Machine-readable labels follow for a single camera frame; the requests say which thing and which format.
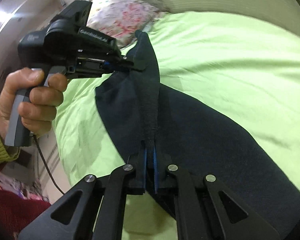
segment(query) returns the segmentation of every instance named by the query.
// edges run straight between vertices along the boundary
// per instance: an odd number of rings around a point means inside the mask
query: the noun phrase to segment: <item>screw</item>
[[[86,182],[93,182],[95,179],[96,179],[96,176],[91,175],[91,174],[84,177],[84,180]]]
[[[133,166],[131,164],[126,164],[123,166],[123,169],[125,171],[131,171],[133,169]]]
[[[206,180],[208,182],[215,182],[216,181],[216,177],[214,175],[209,174],[209,175],[206,176]]]
[[[168,170],[169,171],[176,171],[178,169],[178,166],[177,165],[174,165],[174,164],[170,164],[168,166]]]

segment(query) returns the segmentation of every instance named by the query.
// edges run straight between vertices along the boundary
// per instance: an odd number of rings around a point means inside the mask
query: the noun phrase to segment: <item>hand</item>
[[[24,68],[7,76],[0,94],[0,136],[4,140],[8,131],[9,118],[16,92],[39,85],[44,78],[43,71]],[[56,106],[63,102],[67,78],[55,74],[48,80],[49,87],[35,87],[30,92],[30,101],[19,104],[18,112],[23,125],[34,134],[41,136],[51,130],[51,121],[57,114]]]

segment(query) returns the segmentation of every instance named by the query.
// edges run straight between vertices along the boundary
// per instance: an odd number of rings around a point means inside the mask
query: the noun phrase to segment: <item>green bedsheet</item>
[[[149,37],[161,83],[244,127],[300,190],[300,38],[216,12],[168,14]],[[54,128],[71,185],[123,164],[95,106],[94,89],[108,77],[71,81],[58,108]],[[148,195],[127,199],[122,239],[176,238],[175,221]]]

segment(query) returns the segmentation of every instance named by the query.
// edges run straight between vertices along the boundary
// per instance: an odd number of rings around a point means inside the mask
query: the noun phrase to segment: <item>gripper handle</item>
[[[65,69],[63,66],[52,67],[41,86],[48,86],[49,77],[55,73],[64,74]],[[28,147],[32,144],[30,131],[23,126],[21,116],[18,113],[18,106],[21,102],[30,102],[30,92],[32,89],[33,88],[21,89],[16,93],[10,114],[8,132],[4,140],[6,146]]]

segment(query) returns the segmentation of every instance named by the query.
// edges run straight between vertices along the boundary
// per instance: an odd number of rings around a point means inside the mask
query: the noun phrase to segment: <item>gray grip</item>
[[[18,113],[18,106],[21,102],[30,102],[30,98],[26,95],[17,94],[14,99],[9,128],[4,140],[4,144],[7,146],[31,146],[30,131],[23,126],[21,116]]]
[[[49,85],[48,85],[48,80],[49,80],[49,78],[52,76],[52,75],[54,75],[54,74],[56,74],[56,73],[60,73],[60,74],[65,74],[66,73],[66,67],[65,66],[53,66],[51,69],[50,69],[50,71],[49,71],[49,74],[48,74],[48,76],[47,76],[47,78],[46,78],[46,81],[44,82],[44,86],[45,87],[48,87]]]

